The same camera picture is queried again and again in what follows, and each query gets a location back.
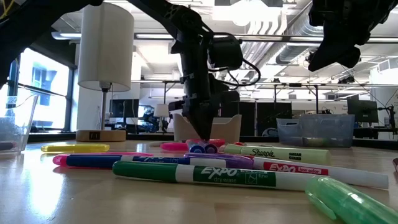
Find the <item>green translucent highlighter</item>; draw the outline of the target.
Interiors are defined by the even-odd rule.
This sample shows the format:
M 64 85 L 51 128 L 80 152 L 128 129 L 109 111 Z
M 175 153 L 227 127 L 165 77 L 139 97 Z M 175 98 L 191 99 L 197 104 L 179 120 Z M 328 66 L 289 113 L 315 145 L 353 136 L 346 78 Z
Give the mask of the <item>green translucent highlighter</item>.
M 312 177 L 305 193 L 331 220 L 346 224 L 398 224 L 398 212 L 330 177 Z

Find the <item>red EXPO marker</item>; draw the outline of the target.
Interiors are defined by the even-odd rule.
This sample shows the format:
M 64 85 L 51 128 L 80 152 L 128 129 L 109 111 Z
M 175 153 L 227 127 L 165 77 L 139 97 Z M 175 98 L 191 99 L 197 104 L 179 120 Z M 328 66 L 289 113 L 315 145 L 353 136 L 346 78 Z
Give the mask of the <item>red EXPO marker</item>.
M 386 174 L 368 172 L 365 170 L 290 162 L 263 157 L 253 158 L 253 168 L 277 172 L 327 175 L 346 184 L 377 189 L 389 188 L 389 178 Z

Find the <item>pink translucent highlighter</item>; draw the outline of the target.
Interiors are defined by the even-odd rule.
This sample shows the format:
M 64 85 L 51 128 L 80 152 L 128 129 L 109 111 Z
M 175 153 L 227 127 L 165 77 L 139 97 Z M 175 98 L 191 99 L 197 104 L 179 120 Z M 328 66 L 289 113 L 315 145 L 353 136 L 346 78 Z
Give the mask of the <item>pink translucent highlighter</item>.
M 83 154 L 59 154 L 53 158 L 53 163 L 61 167 L 88 167 L 98 169 L 111 169 L 122 156 L 153 156 L 142 152 L 104 152 Z

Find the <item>yellow translucent highlighter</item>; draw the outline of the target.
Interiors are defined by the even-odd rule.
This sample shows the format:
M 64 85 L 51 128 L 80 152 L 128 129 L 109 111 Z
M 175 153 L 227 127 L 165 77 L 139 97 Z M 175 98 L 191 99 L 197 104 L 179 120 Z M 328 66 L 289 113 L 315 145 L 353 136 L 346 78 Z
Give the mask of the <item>yellow translucent highlighter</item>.
M 41 147 L 43 152 L 64 152 L 64 153 L 91 153 L 107 152 L 110 146 L 107 144 L 64 144 L 46 145 Z

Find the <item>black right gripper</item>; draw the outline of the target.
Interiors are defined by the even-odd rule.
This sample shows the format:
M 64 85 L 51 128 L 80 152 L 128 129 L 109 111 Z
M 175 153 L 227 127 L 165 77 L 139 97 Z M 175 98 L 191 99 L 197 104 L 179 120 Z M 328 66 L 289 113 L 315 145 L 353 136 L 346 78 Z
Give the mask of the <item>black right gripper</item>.
M 348 20 L 324 18 L 323 42 L 310 60 L 311 72 L 324 68 L 334 62 L 353 68 L 360 59 L 361 51 L 354 45 L 363 45 L 370 38 L 370 32 L 387 21 L 387 17 L 354 17 Z

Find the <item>black overhead light bar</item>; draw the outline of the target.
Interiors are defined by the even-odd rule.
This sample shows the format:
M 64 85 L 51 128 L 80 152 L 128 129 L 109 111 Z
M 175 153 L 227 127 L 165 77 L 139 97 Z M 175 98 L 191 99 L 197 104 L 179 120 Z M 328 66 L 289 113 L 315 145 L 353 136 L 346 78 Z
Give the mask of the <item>black overhead light bar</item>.
M 55 40 L 80 40 L 80 33 L 52 32 Z M 235 38 L 246 42 L 286 42 L 286 43 L 320 43 L 322 36 L 298 36 L 298 35 L 247 35 L 235 34 Z M 136 40 L 173 40 L 170 34 L 161 33 L 135 33 Z M 398 44 L 398 37 L 371 37 L 367 44 Z

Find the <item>pale green Sharpie highlighter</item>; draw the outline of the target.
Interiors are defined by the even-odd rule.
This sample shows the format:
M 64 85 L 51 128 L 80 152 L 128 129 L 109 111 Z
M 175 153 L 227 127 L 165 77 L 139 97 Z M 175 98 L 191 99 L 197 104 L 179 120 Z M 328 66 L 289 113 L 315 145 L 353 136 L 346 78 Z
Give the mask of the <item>pale green Sharpie highlighter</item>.
M 331 154 L 323 149 L 298 149 L 270 146 L 240 146 L 228 144 L 224 153 L 244 156 L 264 157 L 284 161 L 303 162 L 308 164 L 329 165 Z

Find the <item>blue EXPO marker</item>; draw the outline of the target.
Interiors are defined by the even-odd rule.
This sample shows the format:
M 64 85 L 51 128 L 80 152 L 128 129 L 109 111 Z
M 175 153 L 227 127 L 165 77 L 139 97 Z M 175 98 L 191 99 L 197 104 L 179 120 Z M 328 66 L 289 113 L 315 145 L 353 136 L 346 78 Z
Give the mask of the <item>blue EXPO marker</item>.
M 182 164 L 192 166 L 226 167 L 222 159 L 189 158 L 189 157 L 148 157 L 148 156 L 119 156 L 119 155 L 69 155 L 63 163 L 70 167 L 112 168 L 117 161 L 152 162 L 166 164 Z

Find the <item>small white background lamp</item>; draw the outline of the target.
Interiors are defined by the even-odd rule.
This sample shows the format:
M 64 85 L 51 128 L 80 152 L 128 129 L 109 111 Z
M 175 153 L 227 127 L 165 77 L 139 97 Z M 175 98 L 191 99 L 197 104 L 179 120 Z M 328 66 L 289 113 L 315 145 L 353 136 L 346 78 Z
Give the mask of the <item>small white background lamp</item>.
M 159 131 L 167 132 L 167 124 L 165 120 L 169 118 L 169 107 L 166 104 L 157 104 L 154 110 L 154 116 L 159 119 Z

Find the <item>black metal rack frame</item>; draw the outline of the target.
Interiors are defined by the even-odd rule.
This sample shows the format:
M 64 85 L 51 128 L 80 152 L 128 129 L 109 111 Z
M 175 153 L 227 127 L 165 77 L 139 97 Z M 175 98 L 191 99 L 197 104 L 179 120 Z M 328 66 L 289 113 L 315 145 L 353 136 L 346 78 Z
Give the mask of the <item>black metal rack frame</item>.
M 306 97 L 299 98 L 296 96 L 295 99 L 287 98 L 287 101 L 316 101 L 319 102 L 320 99 L 320 87 L 324 86 L 324 84 L 311 84 L 311 83 L 275 83 L 275 82 L 260 82 L 255 84 L 254 86 L 241 86 L 237 87 L 236 91 L 240 94 L 241 99 L 244 100 L 269 100 L 270 97 L 265 97 L 265 94 L 260 94 L 262 89 L 264 90 L 272 90 L 273 91 L 273 99 L 277 100 L 285 100 L 285 98 L 278 97 L 278 94 L 282 90 L 289 90 L 288 95 L 294 95 L 295 91 L 298 90 L 307 90 L 309 95 Z

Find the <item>black partition wall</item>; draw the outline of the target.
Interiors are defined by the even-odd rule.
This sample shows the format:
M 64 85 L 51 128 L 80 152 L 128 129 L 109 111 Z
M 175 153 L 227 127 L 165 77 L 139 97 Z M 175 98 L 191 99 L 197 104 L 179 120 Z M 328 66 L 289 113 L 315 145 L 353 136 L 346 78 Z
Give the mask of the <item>black partition wall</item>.
M 242 116 L 240 137 L 270 135 L 270 129 L 277 128 L 277 118 L 292 117 L 292 105 L 274 102 L 232 102 L 222 105 L 214 118 L 232 118 L 237 114 Z

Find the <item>green EXPO marker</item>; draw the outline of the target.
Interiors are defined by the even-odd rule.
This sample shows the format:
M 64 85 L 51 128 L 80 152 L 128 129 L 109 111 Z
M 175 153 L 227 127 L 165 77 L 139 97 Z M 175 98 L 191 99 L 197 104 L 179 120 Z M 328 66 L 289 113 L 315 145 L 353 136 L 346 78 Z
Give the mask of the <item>green EXPO marker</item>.
M 314 174 L 272 172 L 226 167 L 117 161 L 113 173 L 121 177 L 161 182 L 226 185 L 303 191 Z

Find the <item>violet blue highlighter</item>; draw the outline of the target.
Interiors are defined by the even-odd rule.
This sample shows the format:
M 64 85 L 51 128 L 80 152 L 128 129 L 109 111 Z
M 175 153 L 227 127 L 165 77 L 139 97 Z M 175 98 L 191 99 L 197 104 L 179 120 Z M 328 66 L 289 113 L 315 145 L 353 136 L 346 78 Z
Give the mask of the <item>violet blue highlighter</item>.
M 202 146 L 207 154 L 216 154 L 218 147 L 210 142 L 202 142 Z

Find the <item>clear plastic container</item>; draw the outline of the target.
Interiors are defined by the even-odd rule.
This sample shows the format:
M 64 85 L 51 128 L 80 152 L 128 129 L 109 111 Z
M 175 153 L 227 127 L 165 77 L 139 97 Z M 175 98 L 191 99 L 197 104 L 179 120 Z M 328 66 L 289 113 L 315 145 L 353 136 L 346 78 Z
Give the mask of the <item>clear plastic container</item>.
M 0 141 L 15 141 L 17 146 L 0 154 L 20 153 L 27 144 L 38 95 L 27 98 L 7 96 L 0 101 Z

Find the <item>purple translucent highlighter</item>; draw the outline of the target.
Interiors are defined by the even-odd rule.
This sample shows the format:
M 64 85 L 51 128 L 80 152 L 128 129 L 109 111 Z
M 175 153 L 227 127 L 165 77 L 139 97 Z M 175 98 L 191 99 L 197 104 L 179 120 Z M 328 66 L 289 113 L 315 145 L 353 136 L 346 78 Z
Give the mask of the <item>purple translucent highlighter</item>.
M 188 152 L 184 154 L 184 158 L 189 158 L 190 165 L 193 166 L 253 169 L 252 159 L 232 154 L 202 154 Z

